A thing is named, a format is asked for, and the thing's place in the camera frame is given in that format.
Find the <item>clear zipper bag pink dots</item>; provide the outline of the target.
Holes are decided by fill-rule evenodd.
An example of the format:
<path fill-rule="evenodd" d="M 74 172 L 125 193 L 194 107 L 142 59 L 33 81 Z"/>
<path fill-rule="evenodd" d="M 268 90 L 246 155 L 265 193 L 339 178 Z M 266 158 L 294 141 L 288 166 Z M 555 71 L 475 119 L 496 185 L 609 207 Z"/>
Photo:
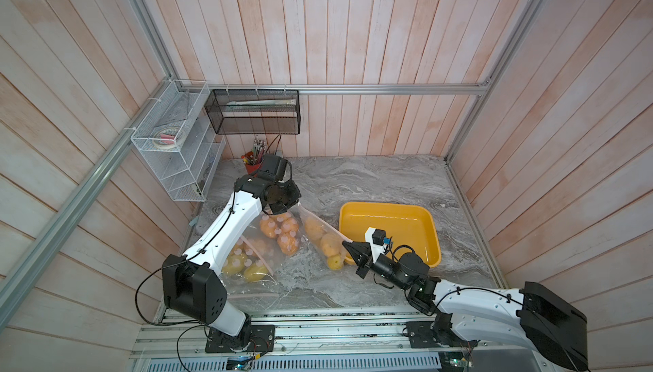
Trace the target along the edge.
<path fill-rule="evenodd" d="M 299 214 L 306 238 L 322 255 L 330 270 L 339 271 L 345 265 L 354 264 L 343 245 L 343 242 L 350 242 L 350 239 L 301 204 L 297 204 L 294 209 Z"/>

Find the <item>clear zipper bag pink zip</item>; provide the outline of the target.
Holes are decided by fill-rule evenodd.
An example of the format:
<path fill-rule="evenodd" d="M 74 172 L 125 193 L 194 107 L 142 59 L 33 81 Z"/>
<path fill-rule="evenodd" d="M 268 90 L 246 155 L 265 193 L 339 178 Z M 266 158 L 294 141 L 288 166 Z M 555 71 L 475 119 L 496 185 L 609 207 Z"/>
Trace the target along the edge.
<path fill-rule="evenodd" d="M 237 298 L 274 294 L 279 287 L 277 248 L 262 239 L 239 239 L 221 269 L 221 280 Z"/>

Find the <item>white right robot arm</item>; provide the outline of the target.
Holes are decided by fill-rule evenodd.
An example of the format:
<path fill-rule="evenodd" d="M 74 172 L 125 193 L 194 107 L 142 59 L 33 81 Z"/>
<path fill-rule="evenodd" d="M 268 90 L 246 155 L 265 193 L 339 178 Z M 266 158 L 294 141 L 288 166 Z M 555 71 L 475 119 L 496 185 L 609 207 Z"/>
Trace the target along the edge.
<path fill-rule="evenodd" d="M 343 247 L 357 275 L 380 276 L 387 287 L 403 290 L 411 307 L 434 318 L 429 329 L 437 344 L 504 343 L 540 353 L 561 368 L 589 369 L 587 317 L 539 283 L 509 290 L 459 285 L 430 276 L 414 252 L 395 258 L 387 244 L 345 241 Z"/>

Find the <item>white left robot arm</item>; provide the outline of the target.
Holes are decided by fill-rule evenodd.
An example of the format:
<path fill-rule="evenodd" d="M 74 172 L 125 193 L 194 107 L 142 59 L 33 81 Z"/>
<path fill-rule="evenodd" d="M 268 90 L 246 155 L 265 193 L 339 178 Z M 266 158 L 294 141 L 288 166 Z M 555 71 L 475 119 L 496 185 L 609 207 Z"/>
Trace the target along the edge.
<path fill-rule="evenodd" d="M 279 215 L 297 205 L 301 193 L 287 159 L 267 154 L 253 174 L 240 177 L 224 210 L 182 256 L 170 255 L 162 266 L 166 307 L 226 336 L 239 336 L 248 316 L 228 302 L 220 274 L 250 223 L 263 212 Z"/>

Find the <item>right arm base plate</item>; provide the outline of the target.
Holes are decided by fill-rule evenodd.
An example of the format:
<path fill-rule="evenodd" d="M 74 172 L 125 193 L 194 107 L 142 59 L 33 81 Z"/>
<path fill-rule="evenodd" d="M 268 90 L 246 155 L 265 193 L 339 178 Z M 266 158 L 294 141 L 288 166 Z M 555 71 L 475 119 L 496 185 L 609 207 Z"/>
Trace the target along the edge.
<path fill-rule="evenodd" d="M 452 314 L 439 314 L 434 320 L 406 323 L 403 336 L 410 341 L 411 348 L 476 348 L 478 340 L 465 340 L 452 329 Z"/>

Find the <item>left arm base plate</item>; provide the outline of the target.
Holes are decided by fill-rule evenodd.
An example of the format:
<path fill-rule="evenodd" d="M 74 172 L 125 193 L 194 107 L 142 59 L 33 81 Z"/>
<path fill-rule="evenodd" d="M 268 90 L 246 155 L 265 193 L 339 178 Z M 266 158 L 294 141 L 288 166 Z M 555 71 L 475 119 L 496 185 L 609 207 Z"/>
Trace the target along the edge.
<path fill-rule="evenodd" d="M 238 336 L 229 336 L 211 327 L 206 353 L 268 353 L 274 349 L 275 326 L 247 321 Z"/>

